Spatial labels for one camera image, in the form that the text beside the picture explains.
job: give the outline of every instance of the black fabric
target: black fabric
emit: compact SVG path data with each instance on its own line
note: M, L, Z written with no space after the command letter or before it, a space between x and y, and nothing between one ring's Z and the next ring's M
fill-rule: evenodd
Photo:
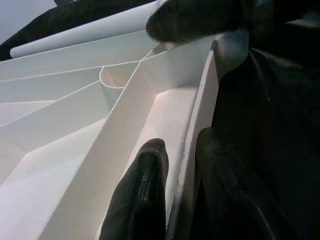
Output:
M163 140L147 141L117 185L100 240L163 240L165 187L169 169Z
M0 61L11 59L14 47L138 7L154 0L80 0L41 14L0 45Z
M227 136L224 129L209 127L196 143L212 239L298 239L268 187Z
M319 23L313 10L264 42L251 39L246 61L220 83L212 121L301 240L320 239Z

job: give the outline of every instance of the gloved finger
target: gloved finger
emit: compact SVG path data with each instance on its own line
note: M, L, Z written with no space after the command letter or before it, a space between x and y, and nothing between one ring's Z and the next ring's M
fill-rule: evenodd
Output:
M148 20L146 31L161 42L236 30L243 20L241 0L168 0Z

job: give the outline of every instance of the gloved hand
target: gloved hand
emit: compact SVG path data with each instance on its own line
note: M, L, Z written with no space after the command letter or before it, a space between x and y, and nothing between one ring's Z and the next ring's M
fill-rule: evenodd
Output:
M302 17L312 0L168 0L148 20L146 31L161 42L245 28L257 37L274 24Z

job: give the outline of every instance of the white cardboard edge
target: white cardboard edge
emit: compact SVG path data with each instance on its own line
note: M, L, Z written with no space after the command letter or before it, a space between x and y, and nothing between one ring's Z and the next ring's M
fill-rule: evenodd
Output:
M214 115L218 95L219 81L216 70L214 52L211 50L203 70L198 94L195 100L189 129L185 140L184 155L180 165L176 191L171 209L171 215L166 233L167 240L174 239L178 229L178 215L185 213L183 219L183 236L179 239L188 239L193 212L195 207L195 151L199 132L210 127Z

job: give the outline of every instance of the white paper sheet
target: white paper sheet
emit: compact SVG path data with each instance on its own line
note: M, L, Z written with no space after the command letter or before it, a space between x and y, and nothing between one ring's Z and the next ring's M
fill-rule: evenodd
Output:
M12 58L87 43L145 29L163 1L157 0L11 49Z

